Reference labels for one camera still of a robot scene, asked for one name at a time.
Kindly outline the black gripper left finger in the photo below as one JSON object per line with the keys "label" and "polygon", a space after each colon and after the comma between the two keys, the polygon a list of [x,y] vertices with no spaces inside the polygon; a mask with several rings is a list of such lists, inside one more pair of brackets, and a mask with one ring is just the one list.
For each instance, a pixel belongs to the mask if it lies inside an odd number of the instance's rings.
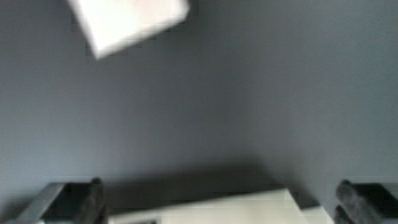
{"label": "black gripper left finger", "polygon": [[41,216],[45,224],[107,224],[105,186],[100,178],[68,183]]}

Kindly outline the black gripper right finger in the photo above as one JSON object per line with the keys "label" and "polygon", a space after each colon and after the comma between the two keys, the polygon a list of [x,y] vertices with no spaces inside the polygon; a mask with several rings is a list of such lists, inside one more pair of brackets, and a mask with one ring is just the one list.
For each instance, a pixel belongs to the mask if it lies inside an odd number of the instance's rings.
{"label": "black gripper right finger", "polygon": [[398,224],[398,198],[381,183],[343,180],[336,198],[335,224]]}

